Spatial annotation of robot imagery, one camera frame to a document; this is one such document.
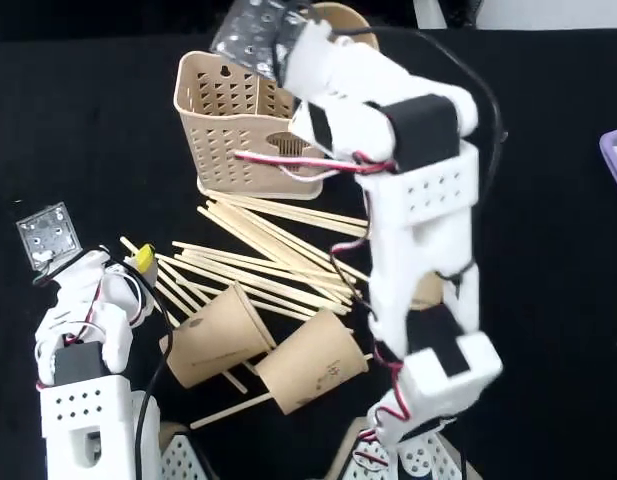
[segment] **perforated metal plate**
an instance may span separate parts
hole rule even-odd
[[[34,270],[57,268],[81,250],[63,202],[19,220],[17,230]]]
[[[175,435],[161,456],[163,480],[208,480],[197,454],[185,435]]]
[[[306,20],[275,0],[237,0],[212,42],[211,50],[234,63],[275,80],[272,45],[276,44],[283,78],[284,59],[294,47]]]
[[[384,461],[388,459],[378,442],[370,444],[358,442],[341,480],[392,480],[387,467],[358,453],[369,454]],[[399,479],[461,479],[461,470],[434,433],[403,442],[399,447],[399,461],[401,466]]]

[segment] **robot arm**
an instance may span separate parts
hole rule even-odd
[[[462,139],[477,126],[477,106],[466,90],[410,75],[349,38],[331,42],[331,33],[327,22],[306,21],[274,0],[238,0],[213,48],[301,101],[291,133],[342,162],[363,152],[397,164],[396,173],[355,177],[372,225],[369,326],[403,362],[394,388],[368,413],[378,439],[392,447],[430,420],[468,408],[502,369],[479,331],[471,218],[479,154]],[[458,329],[433,324],[421,335],[432,339],[427,345],[416,328],[418,341],[409,340],[407,319],[430,271],[446,279],[443,301]],[[460,359],[452,368],[449,349]]]
[[[138,258],[127,261],[137,267]],[[69,335],[68,346],[77,339],[101,343],[102,360],[110,373],[126,369],[132,329],[150,315],[154,301],[121,265],[106,267],[109,260],[107,253],[91,251],[55,278],[60,285],[57,304],[46,312],[35,333],[42,385],[57,383],[55,359],[58,350],[64,348],[64,335]],[[156,271],[145,274],[154,276]]]

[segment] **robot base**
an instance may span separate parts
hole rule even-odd
[[[366,419],[355,419],[344,437],[337,456],[324,480],[460,480],[460,457],[457,450],[439,433],[429,433],[402,442],[396,476],[388,467],[355,454],[362,452],[388,461],[378,442],[364,443],[357,438],[367,428]],[[482,480],[468,464],[468,480]]]

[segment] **bamboo skewer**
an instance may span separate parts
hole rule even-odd
[[[232,285],[233,283],[235,283],[235,280],[231,280],[231,279],[223,277],[221,275],[217,275],[215,273],[208,272],[206,270],[203,270],[203,269],[201,269],[199,267],[195,267],[195,266],[190,265],[188,263],[181,262],[179,260],[175,260],[173,258],[166,257],[166,256],[163,256],[163,255],[159,255],[159,254],[157,254],[157,256],[158,256],[158,258],[160,258],[164,262],[167,262],[167,263],[169,263],[171,265],[174,265],[176,267],[179,267],[179,268],[183,268],[184,270],[188,270],[189,272],[195,273],[195,274],[200,275],[202,277],[209,278],[209,279],[214,280],[214,281],[216,281],[218,283],[222,283],[224,285]],[[201,289],[210,288],[210,287],[205,287],[203,285],[198,285],[198,287],[199,287],[200,290]],[[242,288],[244,289],[244,291],[246,293],[250,293],[252,295],[256,295],[258,297],[261,297],[261,298],[263,298],[265,300],[268,300],[270,302],[276,303],[276,304],[281,305],[283,307],[286,307],[286,308],[289,308],[289,309],[292,309],[292,310],[296,310],[299,313],[303,313],[303,314],[309,315],[309,316],[312,316],[312,315],[315,314],[315,312],[313,310],[309,310],[309,309],[307,309],[307,308],[305,308],[305,307],[303,307],[301,305],[297,305],[295,303],[288,302],[288,301],[286,301],[286,300],[284,300],[282,298],[275,297],[274,295],[271,295],[271,294],[269,294],[267,292],[264,292],[262,290],[254,288],[254,287],[250,287],[249,285],[242,285]]]
[[[130,240],[128,240],[126,237],[122,236],[119,241],[121,242],[121,244],[126,247],[130,253],[132,254],[136,254],[139,250],[137,249],[137,247],[135,245],[132,244],[132,242]],[[157,282],[155,284],[155,288],[157,288],[157,290],[159,290],[165,297],[167,297],[171,302],[177,304],[179,303],[180,305],[179,308],[181,308],[182,306],[185,307],[185,305],[183,305],[183,303],[181,303],[177,297],[175,297],[172,293],[170,293],[170,291],[168,289],[166,289],[166,287],[164,287],[163,285],[161,285],[159,282]],[[157,302],[155,302],[155,307],[157,308],[157,310],[159,310],[162,314],[164,313],[161,308],[159,307],[159,304]],[[167,317],[168,317],[168,321],[171,323],[171,325],[175,328],[179,327],[181,325],[181,322],[179,320],[177,320],[174,315],[172,315],[170,312],[167,312]],[[237,380],[234,375],[232,375],[230,372],[225,371],[222,372],[222,375],[226,378],[226,380],[228,380],[230,383],[233,384],[233,386],[239,390],[242,394],[248,393],[248,389],[239,381]]]
[[[202,287],[203,286],[203,285],[199,285],[197,283],[188,282],[188,281],[183,281],[182,284],[186,285],[191,290],[194,290],[197,287]],[[215,289],[215,288],[211,288],[211,287],[206,287],[206,290],[209,291],[209,293],[213,293],[213,292],[210,292],[210,290],[213,290],[215,295],[219,295],[221,293],[221,290]],[[252,303],[252,305],[254,307],[261,308],[262,310],[268,310],[269,312],[275,312],[275,313],[278,313],[280,315],[285,315],[286,317],[290,317],[290,318],[295,318],[297,320],[301,320],[302,322],[307,322],[308,320],[310,320],[313,317],[313,315],[304,315],[302,313],[293,312],[292,310],[287,310],[285,308],[276,307],[275,305],[270,305],[268,303],[259,302],[257,300],[250,300],[250,303]]]
[[[262,260],[260,258],[249,257],[247,255],[238,255],[236,253],[225,252],[223,250],[216,250],[214,248],[201,247],[199,245],[193,245],[190,243],[172,242],[172,244],[174,247],[179,247],[183,250],[189,250],[191,252],[199,252],[203,254],[204,256],[208,256],[215,260],[219,258],[231,258],[234,260],[241,260],[242,262],[254,263],[255,265],[261,265],[262,267],[276,268],[278,270],[288,270],[288,271],[296,272],[296,273],[305,273],[307,275],[331,278],[333,280],[337,280],[341,282],[339,275],[337,275],[336,273],[332,273],[332,272],[326,272],[326,271],[317,270],[317,269],[301,268],[295,265],[288,265],[286,263],[272,262],[270,260]],[[350,283],[355,283],[357,281],[357,279],[353,276],[347,276],[346,278]]]
[[[292,280],[298,283],[306,283],[308,285],[316,285],[318,287],[324,287],[329,290],[334,290],[337,292],[350,293],[350,288],[348,288],[346,285],[342,284],[341,282],[339,285],[335,285],[328,281],[317,280],[317,279],[313,280],[305,276],[293,275],[292,273],[284,272],[283,270],[275,270],[274,268],[261,267],[253,263],[242,262],[241,260],[233,260],[230,258],[221,258],[221,257],[219,257],[219,259],[210,258],[198,252],[191,253],[189,250],[184,250],[181,256],[187,257],[187,258],[193,258],[195,260],[199,260],[200,262],[203,262],[204,260],[211,260],[211,261],[215,261],[215,262],[222,263],[222,264],[228,264],[228,265],[233,265],[236,267],[246,268],[248,270],[252,270],[255,272],[259,272],[259,273],[267,273],[268,275],[285,278],[287,280]]]
[[[168,290],[166,287],[164,287],[161,283],[157,283],[155,285],[155,287],[157,288],[157,290],[164,296],[166,297],[168,300],[170,300],[170,302],[175,305],[179,310],[181,310],[182,312],[184,312],[184,314],[186,315],[186,317],[192,317],[194,315],[195,312],[193,312],[190,308],[188,308],[186,305],[184,305],[184,303],[179,300],[175,294],[173,294],[170,290]]]
[[[283,240],[281,241],[284,242],[284,244],[288,245],[290,248],[298,249],[299,251],[302,251],[302,252],[308,251],[312,253],[313,255],[315,255],[316,257],[320,258],[321,260],[325,261],[329,267],[329,270],[334,270],[334,268],[330,264],[330,255],[328,255],[327,253],[322,252],[321,250],[309,244],[308,242],[305,242],[301,238],[296,237],[295,235],[287,232],[283,228],[278,227],[274,223],[269,222],[268,220],[260,217],[259,215],[256,215],[244,209],[241,209],[241,211],[243,215],[248,217],[250,220],[252,220],[257,225],[259,225],[260,228],[264,229],[265,231],[268,231],[270,235],[273,235],[272,232],[274,232],[276,234],[275,238],[278,238],[278,239],[283,238]],[[350,275],[353,275],[357,277],[358,279],[363,280],[365,282],[368,281],[367,275],[360,272],[359,270],[356,270],[350,265],[347,265],[339,260],[337,261],[337,264],[341,267],[342,270],[348,272]]]
[[[259,205],[262,207],[269,207],[269,208],[273,208],[277,210],[285,210],[288,212],[296,212],[299,214],[326,218],[326,219],[334,220],[340,223],[348,223],[351,225],[357,225],[359,227],[366,227],[368,225],[367,220],[362,220],[360,218],[346,217],[344,215],[339,215],[336,213],[322,212],[320,210],[312,210],[310,208],[304,208],[304,207],[296,207],[294,205],[272,202],[270,200],[262,200],[260,198],[245,197],[242,195],[228,195],[225,193],[220,193],[220,192],[215,192],[215,191],[209,191],[208,196],[211,198],[222,198],[228,202],[230,202],[231,199],[233,198],[237,198],[239,201],[242,201],[242,202],[245,201],[245,202],[248,202],[254,205]]]
[[[226,370],[225,372],[221,372],[221,374],[230,382],[232,383],[237,390],[239,390],[242,394],[246,394],[248,393],[248,389],[246,388],[246,386],[241,383],[239,380],[237,380],[237,378],[230,373],[230,371]]]
[[[159,266],[163,268],[164,271],[172,275],[177,283],[179,283],[181,280],[186,280],[183,275],[181,275],[177,270],[172,268],[166,262],[163,262],[161,260],[158,260],[158,262],[159,262]],[[205,295],[203,292],[200,292],[198,290],[191,290],[191,293],[195,295],[197,298],[199,298],[202,302],[210,303],[210,297]]]
[[[195,430],[197,428],[201,428],[203,426],[208,425],[209,423],[216,422],[217,420],[221,420],[222,418],[229,417],[237,412],[241,412],[250,407],[254,407],[262,402],[270,400],[272,398],[271,393],[264,393],[263,395],[259,395],[258,397],[252,398],[246,402],[240,403],[239,405],[235,405],[234,407],[227,408],[222,410],[221,412],[217,412],[213,415],[209,415],[208,417],[202,418],[201,420],[197,420],[190,424],[190,429]]]
[[[212,205],[211,208],[215,210],[215,207],[218,205]],[[304,259],[301,255],[298,255],[296,252],[293,252],[292,249],[287,247],[282,243],[274,244],[272,242],[276,242],[274,239],[270,239],[270,236],[263,231],[255,231],[253,228],[257,228],[253,225],[243,225],[239,224],[239,226],[235,226],[234,224],[227,221],[230,218],[231,212],[226,212],[225,210],[219,209],[220,215],[225,215],[225,218],[220,218],[215,214],[214,211],[206,210],[203,207],[198,207],[197,210],[204,215],[209,220],[215,222],[217,225],[225,229],[226,231],[232,233],[234,236],[242,240],[244,243],[250,245],[252,248],[257,250],[262,255],[275,260],[275,261],[284,261],[283,259],[287,259],[288,262],[295,262],[302,265]],[[325,290],[321,287],[313,287],[320,293],[323,293],[325,296],[330,298],[331,300],[337,301],[340,300],[342,303],[346,305],[351,305],[352,302],[342,295],[334,296],[328,290]]]
[[[230,224],[233,230],[238,230],[243,235],[249,237],[251,242],[262,246],[266,251],[264,255],[268,258],[275,261],[299,265],[305,265],[309,262],[303,255],[293,250],[288,245],[285,245],[283,242],[280,242],[270,233],[261,229],[257,225],[253,225],[252,221],[242,215],[244,210],[225,203],[213,204],[212,202],[208,202],[208,204],[210,207],[210,213],[214,214],[216,218],[219,217],[219,220],[224,222],[224,224]],[[323,287],[318,286],[312,286],[312,288],[333,301],[341,302],[345,305],[352,305],[351,300],[341,293],[326,290]]]
[[[305,305],[312,305],[319,308],[328,308],[333,312],[339,312],[340,314],[346,313],[345,307],[333,302],[332,300],[313,295],[312,293],[304,292],[303,290],[299,290],[294,287],[289,287],[273,280],[268,280],[267,278],[260,277],[259,275],[244,272],[243,270],[239,270],[228,265],[223,265],[219,262],[215,262],[214,260],[205,259],[201,261],[197,260],[196,258],[184,257],[183,255],[179,254],[175,255],[175,260],[180,260],[189,263],[195,267],[200,267],[207,271],[234,278],[240,283],[252,285],[258,288],[262,288],[264,290],[268,290],[269,292],[276,293],[277,295],[292,298],[293,300],[297,300]]]
[[[259,376],[259,374],[257,373],[257,370],[255,370],[255,366],[252,363],[250,363],[248,360],[243,362],[243,366],[246,367],[248,371],[250,371],[250,373],[252,373],[255,377]]]
[[[201,310],[201,305],[199,305],[195,300],[192,299],[190,295],[188,295],[183,288],[181,288],[173,279],[171,279],[168,275],[163,273],[159,275],[159,277],[163,280],[163,282],[168,285],[171,289],[178,293],[181,299],[186,302],[192,309],[193,312],[198,312]]]
[[[287,220],[293,220],[295,222],[304,223],[307,225],[311,225],[313,227],[323,228],[325,230],[332,230],[333,232],[344,233],[346,235],[350,235],[352,237],[363,237],[366,234],[366,229],[357,227],[354,225],[349,225],[346,223],[335,222],[333,220],[327,220],[320,217],[305,215],[301,213],[293,213],[293,212],[285,212],[283,210],[279,210],[273,207],[263,207],[256,203],[251,203],[248,201],[242,201],[236,198],[222,198],[218,199],[225,203],[230,203],[231,205],[235,205],[242,208],[247,208],[248,210],[254,210],[256,212],[266,213],[268,215],[274,215],[276,217],[285,218]]]

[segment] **black cable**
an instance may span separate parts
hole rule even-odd
[[[166,323],[166,332],[167,332],[166,334],[168,337],[168,344],[166,346],[166,350],[164,351],[164,354],[161,356],[161,359],[159,360],[159,364],[157,365],[157,368],[155,369],[155,372],[153,373],[152,378],[150,379],[150,381],[148,382],[148,385],[146,386],[146,390],[145,390],[146,393],[144,394],[144,398],[141,401],[141,405],[139,407],[139,417],[137,419],[137,430],[135,431],[135,452],[134,452],[135,480],[142,480],[143,471],[142,471],[142,459],[141,459],[141,437],[143,434],[144,422],[146,420],[146,412],[148,411],[148,402],[150,401],[150,397],[152,396],[152,393],[155,390],[155,386],[157,385],[157,380],[159,379],[159,376],[166,368],[168,357],[170,356],[172,352],[172,346],[173,346],[173,340],[174,340],[172,325],[168,321],[168,310],[166,309],[166,306],[164,305],[161,297],[157,294],[157,292],[155,292],[155,289],[148,283],[148,281],[144,278],[144,276],[137,269],[128,265],[123,260],[116,258],[110,253],[110,251],[107,248],[101,247],[101,246],[96,247],[96,248],[87,249],[87,250],[86,249],[82,250],[77,255],[75,255],[73,258],[71,258],[66,263],[64,263],[61,267],[57,268],[54,272],[41,278],[37,283],[33,281],[33,285],[40,286],[40,287],[48,285],[57,275],[59,275],[61,272],[65,271],[66,269],[68,269],[69,267],[77,263],[85,255],[93,251],[105,252],[108,254],[108,256],[110,257],[110,260],[113,263],[123,266],[127,270],[128,275],[130,275],[132,278],[137,280],[146,289],[146,291],[152,296],[152,298],[154,298],[155,302],[157,303],[157,306],[159,306],[159,308],[161,309],[161,314],[163,315],[164,321]]]

